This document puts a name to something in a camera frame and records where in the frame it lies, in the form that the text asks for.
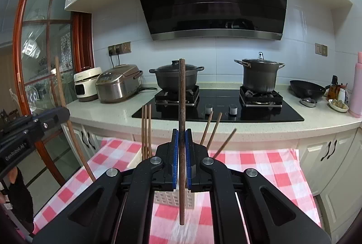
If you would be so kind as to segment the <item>person's hand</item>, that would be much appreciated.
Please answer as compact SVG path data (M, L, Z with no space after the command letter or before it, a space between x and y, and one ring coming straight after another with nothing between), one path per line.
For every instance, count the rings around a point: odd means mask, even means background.
M5 203L9 203L9 191L10 191L10 187L15 183L16 179L18 176L18 167L14 167L12 168L9 173L6 175L6 179L5 179L5 193L3 193L1 191L0 194L0 201L1 204L5 204Z

